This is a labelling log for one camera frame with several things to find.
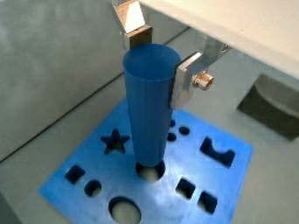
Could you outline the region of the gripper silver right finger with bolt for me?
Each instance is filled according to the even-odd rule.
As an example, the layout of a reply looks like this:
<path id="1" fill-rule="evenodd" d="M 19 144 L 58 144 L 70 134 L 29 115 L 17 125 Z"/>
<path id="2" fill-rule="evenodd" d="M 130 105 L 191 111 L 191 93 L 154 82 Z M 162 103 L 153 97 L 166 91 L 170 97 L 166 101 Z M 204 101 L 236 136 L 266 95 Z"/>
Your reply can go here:
<path id="1" fill-rule="evenodd" d="M 191 53 L 175 68 L 173 83 L 171 107 L 183 108 L 193 98 L 197 88 L 208 91 L 214 77 L 209 73 L 210 66 L 225 56 L 232 47 L 208 34 L 198 32 L 195 39 L 197 51 Z"/>

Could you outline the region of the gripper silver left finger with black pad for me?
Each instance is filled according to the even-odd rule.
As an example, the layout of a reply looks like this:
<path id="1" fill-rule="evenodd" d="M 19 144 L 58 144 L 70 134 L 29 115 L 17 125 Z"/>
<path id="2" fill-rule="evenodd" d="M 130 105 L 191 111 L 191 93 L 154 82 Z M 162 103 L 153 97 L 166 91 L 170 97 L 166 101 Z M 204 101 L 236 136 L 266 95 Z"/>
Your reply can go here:
<path id="1" fill-rule="evenodd" d="M 111 0 L 121 26 L 125 49 L 130 50 L 153 42 L 154 28 L 146 23 L 142 4 L 138 0 Z"/>

